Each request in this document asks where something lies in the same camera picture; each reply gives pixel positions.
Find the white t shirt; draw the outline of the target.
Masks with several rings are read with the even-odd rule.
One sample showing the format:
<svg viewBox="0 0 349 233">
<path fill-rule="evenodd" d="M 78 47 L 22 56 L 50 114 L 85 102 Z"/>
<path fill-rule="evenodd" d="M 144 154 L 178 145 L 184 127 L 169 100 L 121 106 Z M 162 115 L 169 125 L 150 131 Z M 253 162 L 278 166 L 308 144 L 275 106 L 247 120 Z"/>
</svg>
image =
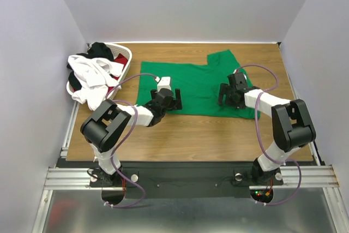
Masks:
<svg viewBox="0 0 349 233">
<path fill-rule="evenodd" d="M 96 110 L 105 100 L 110 87 L 115 87 L 123 71 L 123 65 L 106 58 L 88 59 L 80 55 L 68 57 L 75 77 L 81 84 L 80 90 L 74 90 L 71 97 L 81 103 L 87 103 L 91 111 Z"/>
</svg>

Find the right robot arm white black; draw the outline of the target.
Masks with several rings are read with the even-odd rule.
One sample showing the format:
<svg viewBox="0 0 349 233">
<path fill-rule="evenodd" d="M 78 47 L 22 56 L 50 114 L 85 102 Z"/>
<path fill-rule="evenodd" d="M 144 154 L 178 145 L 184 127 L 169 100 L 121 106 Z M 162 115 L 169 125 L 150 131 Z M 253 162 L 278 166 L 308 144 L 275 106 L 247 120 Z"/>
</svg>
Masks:
<svg viewBox="0 0 349 233">
<path fill-rule="evenodd" d="M 218 104 L 236 109 L 255 110 L 255 121 L 261 112 L 272 119 L 273 142 L 264 149 L 252 164 L 251 179 L 263 184 L 273 178 L 288 158 L 316 138 L 305 101 L 288 100 L 273 96 L 256 86 L 248 86 L 242 72 L 227 76 L 228 83 L 221 83 Z"/>
</svg>

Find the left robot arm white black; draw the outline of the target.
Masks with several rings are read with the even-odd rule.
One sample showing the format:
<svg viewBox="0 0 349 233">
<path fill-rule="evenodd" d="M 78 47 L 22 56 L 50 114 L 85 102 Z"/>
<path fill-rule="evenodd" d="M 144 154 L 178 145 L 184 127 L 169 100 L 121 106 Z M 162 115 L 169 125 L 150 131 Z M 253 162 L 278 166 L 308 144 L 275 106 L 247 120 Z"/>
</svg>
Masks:
<svg viewBox="0 0 349 233">
<path fill-rule="evenodd" d="M 153 89 L 151 98 L 140 106 L 119 105 L 107 99 L 83 122 L 80 132 L 91 145 L 99 165 L 99 172 L 93 175 L 95 179 L 104 180 L 109 186 L 116 186 L 121 181 L 121 163 L 116 149 L 130 135 L 120 139 L 127 126 L 130 132 L 135 126 L 152 127 L 160 123 L 167 112 L 183 108 L 179 88 L 174 91 Z"/>
</svg>

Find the green t shirt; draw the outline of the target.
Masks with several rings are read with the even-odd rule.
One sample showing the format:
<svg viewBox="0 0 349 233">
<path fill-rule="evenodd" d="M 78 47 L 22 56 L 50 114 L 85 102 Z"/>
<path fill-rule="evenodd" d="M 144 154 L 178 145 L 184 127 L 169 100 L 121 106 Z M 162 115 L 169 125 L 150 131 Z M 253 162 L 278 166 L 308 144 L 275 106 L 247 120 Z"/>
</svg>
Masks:
<svg viewBox="0 0 349 233">
<path fill-rule="evenodd" d="M 252 108 L 218 105 L 220 84 L 228 83 L 227 76 L 239 67 L 233 53 L 226 50 L 208 55 L 206 65 L 143 61 L 141 73 L 169 76 L 171 88 L 180 89 L 183 109 L 172 111 L 172 114 L 253 119 Z"/>
</svg>

